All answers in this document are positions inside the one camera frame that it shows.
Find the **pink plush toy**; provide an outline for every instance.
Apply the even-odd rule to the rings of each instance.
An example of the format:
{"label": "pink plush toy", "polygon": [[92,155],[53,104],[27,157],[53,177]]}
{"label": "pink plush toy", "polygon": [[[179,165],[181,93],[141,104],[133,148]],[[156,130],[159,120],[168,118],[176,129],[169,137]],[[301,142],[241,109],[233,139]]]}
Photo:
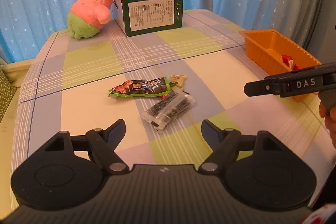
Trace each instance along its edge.
{"label": "pink plush toy", "polygon": [[99,33],[111,18],[113,0],[77,0],[68,14],[71,37],[80,39]]}

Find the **plaid tablecloth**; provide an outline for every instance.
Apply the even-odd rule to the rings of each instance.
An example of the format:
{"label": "plaid tablecloth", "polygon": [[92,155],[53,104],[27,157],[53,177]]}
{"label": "plaid tablecloth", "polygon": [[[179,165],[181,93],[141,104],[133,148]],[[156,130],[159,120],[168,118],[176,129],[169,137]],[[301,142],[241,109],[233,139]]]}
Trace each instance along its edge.
{"label": "plaid tablecloth", "polygon": [[[59,130],[82,135],[120,118],[127,132],[116,152],[128,165],[198,167],[211,153],[200,131],[201,122],[210,119],[247,135],[273,133],[313,168],[318,193],[336,155],[318,114],[319,100],[315,95],[301,103],[273,95],[248,98],[245,83],[262,79],[265,72],[246,57],[240,30],[210,11],[187,10],[182,28],[131,38],[115,21],[88,39],[55,32],[21,87],[12,169]],[[158,98],[108,97],[108,90],[125,80],[171,74],[188,76],[185,90],[197,103],[164,134],[140,117]]]}

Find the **orange tray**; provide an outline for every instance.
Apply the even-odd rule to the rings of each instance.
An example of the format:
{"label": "orange tray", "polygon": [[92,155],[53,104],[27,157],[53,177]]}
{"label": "orange tray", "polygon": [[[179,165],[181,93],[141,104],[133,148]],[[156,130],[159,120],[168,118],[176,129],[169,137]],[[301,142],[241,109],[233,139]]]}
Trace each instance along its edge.
{"label": "orange tray", "polygon": [[[294,63],[301,68],[321,65],[315,57],[298,44],[276,30],[241,31],[245,37],[245,49],[248,58],[253,60],[269,75],[291,71],[282,61],[282,54],[293,57]],[[294,96],[301,102],[308,94]]]}

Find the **zigzag pattern pillow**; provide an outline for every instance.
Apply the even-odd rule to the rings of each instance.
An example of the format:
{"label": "zigzag pattern pillow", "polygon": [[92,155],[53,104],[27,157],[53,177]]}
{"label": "zigzag pattern pillow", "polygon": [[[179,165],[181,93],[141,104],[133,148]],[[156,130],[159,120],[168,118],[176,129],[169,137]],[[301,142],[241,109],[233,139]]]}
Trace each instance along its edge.
{"label": "zigzag pattern pillow", "polygon": [[9,83],[6,75],[0,69],[0,122],[5,115],[7,107],[11,102],[15,91],[16,87]]}

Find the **green box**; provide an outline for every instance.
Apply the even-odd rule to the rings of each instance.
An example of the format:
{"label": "green box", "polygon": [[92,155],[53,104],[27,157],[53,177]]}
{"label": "green box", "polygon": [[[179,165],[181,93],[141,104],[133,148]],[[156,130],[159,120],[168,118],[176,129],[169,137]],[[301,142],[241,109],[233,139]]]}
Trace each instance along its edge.
{"label": "green box", "polygon": [[127,37],[182,27],[183,0],[114,0],[113,17]]}

